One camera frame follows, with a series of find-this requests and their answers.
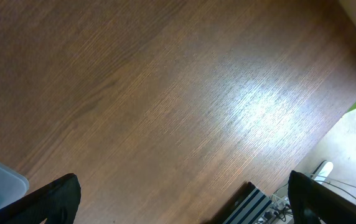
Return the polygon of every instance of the brown wooden surface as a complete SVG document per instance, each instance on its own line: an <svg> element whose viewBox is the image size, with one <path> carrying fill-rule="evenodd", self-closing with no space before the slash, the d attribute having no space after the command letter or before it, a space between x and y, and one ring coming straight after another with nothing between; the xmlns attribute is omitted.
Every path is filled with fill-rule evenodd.
<svg viewBox="0 0 356 224"><path fill-rule="evenodd" d="M270 194L355 101L334 1L0 1L0 161L30 192L76 173L76 223Z"/></svg>

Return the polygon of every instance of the wood grain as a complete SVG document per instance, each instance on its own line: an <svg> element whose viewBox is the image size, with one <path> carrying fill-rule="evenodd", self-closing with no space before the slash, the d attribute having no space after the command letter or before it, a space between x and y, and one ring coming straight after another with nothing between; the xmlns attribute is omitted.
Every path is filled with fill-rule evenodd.
<svg viewBox="0 0 356 224"><path fill-rule="evenodd" d="M30 191L76 173L76 223L270 194L355 101L335 1L0 1L0 162Z"/></svg>

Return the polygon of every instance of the floor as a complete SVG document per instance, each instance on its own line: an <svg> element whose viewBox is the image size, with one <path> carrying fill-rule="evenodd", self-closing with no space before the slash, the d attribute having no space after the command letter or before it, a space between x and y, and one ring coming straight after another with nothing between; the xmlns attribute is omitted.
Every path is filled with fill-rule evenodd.
<svg viewBox="0 0 356 224"><path fill-rule="evenodd" d="M333 171L329 177L356 186L356 110L343 115L340 121L334 125L294 170L310 174L324 160L331 161L334 164ZM356 196L355 188L334 181L331 181L331 183ZM345 192L327 184L324 185L356 204L356 199ZM283 196L287 193L287 189L281 189L278 193L278 196Z"/></svg>
<svg viewBox="0 0 356 224"><path fill-rule="evenodd" d="M335 1L0 1L0 162L73 172L77 223L200 223L271 194L356 101Z"/></svg>

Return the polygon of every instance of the wooden table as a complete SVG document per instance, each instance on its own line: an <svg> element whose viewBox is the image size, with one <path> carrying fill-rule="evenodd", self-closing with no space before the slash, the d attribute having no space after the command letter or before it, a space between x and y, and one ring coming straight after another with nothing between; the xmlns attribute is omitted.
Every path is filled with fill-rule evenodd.
<svg viewBox="0 0 356 224"><path fill-rule="evenodd" d="M356 101L334 1L0 1L0 162L76 223L200 223L271 194Z"/></svg>

